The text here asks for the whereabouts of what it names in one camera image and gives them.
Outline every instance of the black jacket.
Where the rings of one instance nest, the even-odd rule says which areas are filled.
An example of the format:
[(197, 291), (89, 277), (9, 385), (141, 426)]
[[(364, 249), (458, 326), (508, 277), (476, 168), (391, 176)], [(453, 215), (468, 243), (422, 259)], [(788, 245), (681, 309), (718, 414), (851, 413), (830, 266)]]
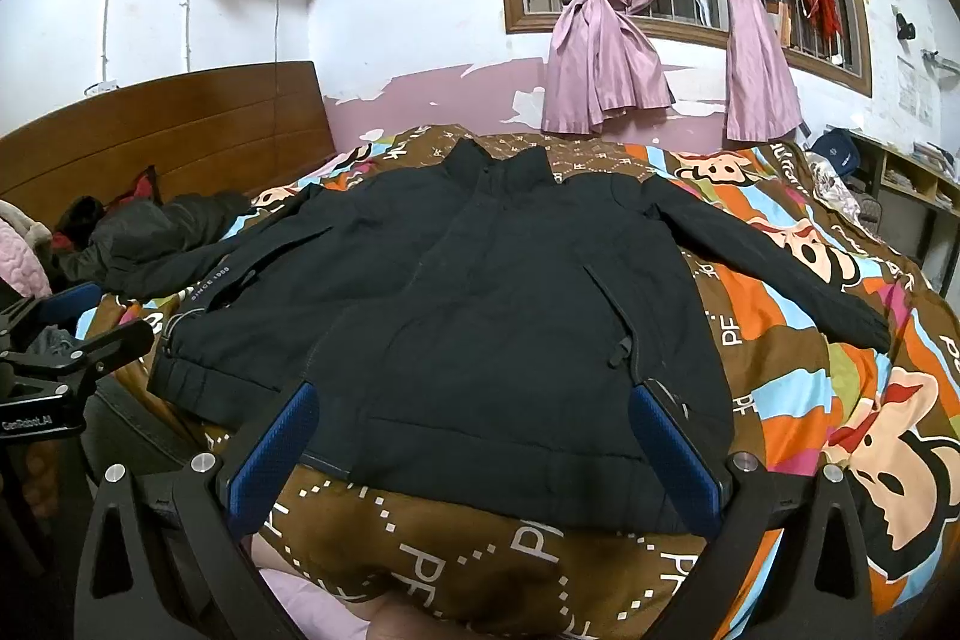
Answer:
[[(755, 275), (835, 340), (886, 324), (756, 229), (659, 177), (558, 185), (541, 148), (461, 140), (435, 167), (301, 193), (281, 220), (155, 268), (171, 292), (233, 252), (171, 321), (150, 390), (237, 427), (296, 376), (338, 477), (568, 527), (682, 529), (627, 420), (656, 378), (723, 458), (733, 404), (678, 242)], [(632, 355), (611, 362), (626, 335)]]
[(149, 290), (141, 277), (150, 262), (217, 242), (237, 215), (250, 210), (250, 199), (235, 191), (184, 194), (162, 207), (150, 199), (133, 199), (98, 221), (83, 250), (56, 256), (56, 267), (70, 285), (92, 282), (147, 300)]

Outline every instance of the white wall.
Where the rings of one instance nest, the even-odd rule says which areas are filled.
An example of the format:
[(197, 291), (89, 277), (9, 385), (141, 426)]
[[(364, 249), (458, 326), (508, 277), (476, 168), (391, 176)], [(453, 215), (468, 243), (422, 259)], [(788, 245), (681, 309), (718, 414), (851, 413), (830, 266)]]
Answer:
[[(904, 149), (912, 149), (913, 140), (940, 141), (941, 101), (936, 83), (930, 79), (920, 51), (936, 49), (934, 19), (930, 9), (931, 0), (864, 0), (867, 25), (870, 30), (872, 59), (872, 98), (861, 97), (856, 92), (805, 73), (794, 73), (800, 90), (803, 114), (813, 136), (826, 125), (860, 128), (866, 133), (889, 140)], [(943, 0), (945, 9), (939, 9), (943, 19), (950, 18), (960, 25), (957, 15)], [(893, 6), (917, 28), (917, 38), (910, 42), (896, 39)], [(944, 46), (960, 49), (960, 29), (944, 28), (940, 34)], [(917, 116), (911, 116), (899, 106), (899, 58), (914, 67), (920, 86), (929, 90), (931, 122), (921, 124)]]
[[(926, 0), (930, 7), (933, 47), (944, 58), (960, 63), (960, 20), (948, 0)], [(960, 76), (928, 67), (940, 88), (940, 143), (952, 153), (960, 151)]]
[[(308, 57), (306, 0), (109, 0), (107, 79)], [(0, 0), (0, 135), (102, 78), (104, 0)]]

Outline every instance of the wall outlet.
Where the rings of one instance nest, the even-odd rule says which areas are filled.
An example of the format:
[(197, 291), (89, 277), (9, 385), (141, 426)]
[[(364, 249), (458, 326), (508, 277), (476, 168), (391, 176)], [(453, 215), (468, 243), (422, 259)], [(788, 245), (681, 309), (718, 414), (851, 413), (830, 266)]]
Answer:
[(90, 98), (91, 95), (99, 95), (102, 94), (102, 92), (115, 91), (118, 87), (119, 86), (117, 85), (117, 81), (115, 79), (112, 79), (109, 82), (98, 82), (96, 85), (91, 85), (89, 88), (83, 91), (83, 95), (85, 95), (87, 98)]

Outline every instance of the bedsheet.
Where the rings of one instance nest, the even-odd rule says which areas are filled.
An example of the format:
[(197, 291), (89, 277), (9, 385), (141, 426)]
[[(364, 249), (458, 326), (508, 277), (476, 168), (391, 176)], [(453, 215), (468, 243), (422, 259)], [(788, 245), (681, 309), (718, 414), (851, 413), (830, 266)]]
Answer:
[[(464, 136), (459, 126), (422, 126), (368, 143), (265, 191), (254, 201), (256, 214), (238, 218), (230, 234), (307, 183), (345, 190), (382, 170), (430, 165)], [(496, 157), (544, 145), (558, 181), (591, 170), (669, 178), (885, 314), (895, 335), (887, 356), (827, 343), (776, 290), (685, 252), (731, 385), (733, 450), (755, 453), (774, 471), (812, 474), (823, 461), (844, 467), (867, 540), (875, 611), (918, 594), (957, 546), (960, 324), (915, 263), (814, 199), (813, 178), (793, 145), (703, 156), (539, 134), (477, 140)], [(133, 309), (160, 333), (181, 298)], [(107, 297), (91, 333), (115, 324), (125, 309)], [(182, 424), (147, 394), (150, 364), (147, 357), (121, 370), (125, 384)], [(229, 440), (217, 427), (193, 431), (213, 450)], [(704, 546), (690, 535), (556, 530), (339, 482), (302, 466), (264, 536), (306, 579), (348, 602), (399, 582), (439, 618), (472, 620), (482, 632), (584, 638), (639, 636)], [(721, 634), (742, 632), (778, 544), (779, 533), (764, 538)]]
[(313, 581), (277, 570), (260, 570), (280, 604), (306, 640), (364, 640), (368, 623), (361, 621)]

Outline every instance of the metal screw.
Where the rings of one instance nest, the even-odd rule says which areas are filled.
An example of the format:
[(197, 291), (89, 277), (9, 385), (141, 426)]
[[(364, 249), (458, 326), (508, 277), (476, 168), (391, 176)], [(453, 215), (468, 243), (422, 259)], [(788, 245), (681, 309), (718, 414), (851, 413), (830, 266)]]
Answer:
[(104, 477), (107, 479), (107, 482), (117, 482), (120, 480), (123, 475), (127, 474), (127, 469), (123, 464), (114, 464), (107, 467), (107, 472), (104, 472)]
[(190, 461), (190, 469), (194, 472), (208, 472), (217, 461), (213, 453), (197, 453)]
[(824, 477), (829, 482), (840, 482), (840, 480), (843, 480), (843, 470), (836, 464), (827, 464), (824, 466)]
[(760, 466), (760, 462), (752, 453), (740, 451), (733, 454), (733, 466), (736, 466), (740, 472), (752, 472)]

